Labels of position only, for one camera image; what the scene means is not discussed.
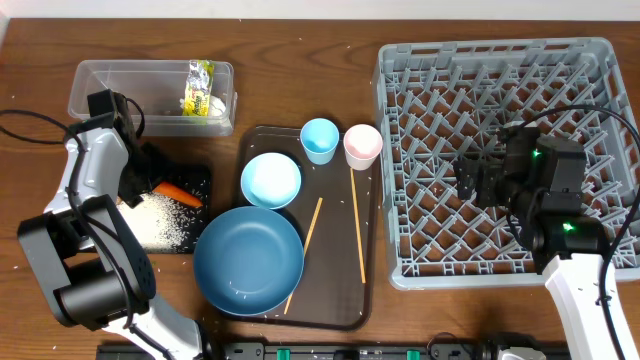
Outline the yellow foil snack wrapper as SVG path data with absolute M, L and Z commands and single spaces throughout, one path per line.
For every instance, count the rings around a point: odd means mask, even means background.
M 189 61 L 182 102 L 184 116 L 205 117 L 209 114 L 214 68 L 211 60 Z

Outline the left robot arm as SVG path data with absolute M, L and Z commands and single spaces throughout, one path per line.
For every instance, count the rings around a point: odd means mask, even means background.
M 118 334 L 154 359 L 216 359 L 195 320 L 157 293 L 151 262 L 116 207 L 138 205 L 172 163 L 140 143 L 133 100 L 110 89 L 88 95 L 90 117 L 67 126 L 56 195 L 20 223 L 17 237 L 56 320 Z

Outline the white napkin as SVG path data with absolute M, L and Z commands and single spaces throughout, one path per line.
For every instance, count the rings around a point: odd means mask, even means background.
M 225 112 L 226 112 L 225 102 L 216 96 L 211 96 L 209 107 L 208 107 L 208 116 L 219 117 L 219 116 L 222 116 Z

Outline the dark blue plate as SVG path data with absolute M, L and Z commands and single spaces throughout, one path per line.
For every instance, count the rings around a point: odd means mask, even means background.
M 277 308 L 296 289 L 304 253 L 285 217 L 244 206 L 207 225 L 193 262 L 196 283 L 211 305 L 230 315 L 254 316 Z

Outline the orange carrot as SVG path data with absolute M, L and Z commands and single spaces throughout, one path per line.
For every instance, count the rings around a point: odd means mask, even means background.
M 200 208 L 203 206 L 202 201 L 197 197 L 168 182 L 159 183 L 153 189 L 153 192 L 193 208 Z

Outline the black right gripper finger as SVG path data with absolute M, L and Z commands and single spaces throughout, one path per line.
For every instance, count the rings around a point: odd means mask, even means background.
M 489 169 L 500 168 L 500 162 L 496 159 L 472 158 L 460 155 L 453 161 L 455 169 Z
M 457 196 L 460 200 L 469 200 L 475 190 L 478 169 L 455 169 Z

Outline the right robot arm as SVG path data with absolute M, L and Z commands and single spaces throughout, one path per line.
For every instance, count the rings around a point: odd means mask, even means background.
M 614 246 L 601 221 L 582 210 L 582 144 L 535 127 L 502 132 L 504 157 L 453 163 L 459 198 L 504 207 L 517 243 L 542 275 L 574 359 L 639 356 L 617 294 Z

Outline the light blue bowl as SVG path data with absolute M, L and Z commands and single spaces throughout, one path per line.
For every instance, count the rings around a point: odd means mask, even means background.
M 280 209 L 298 195 L 302 175 L 298 165 L 288 156 L 268 152 L 251 159 L 244 167 L 240 187 L 252 205 Z

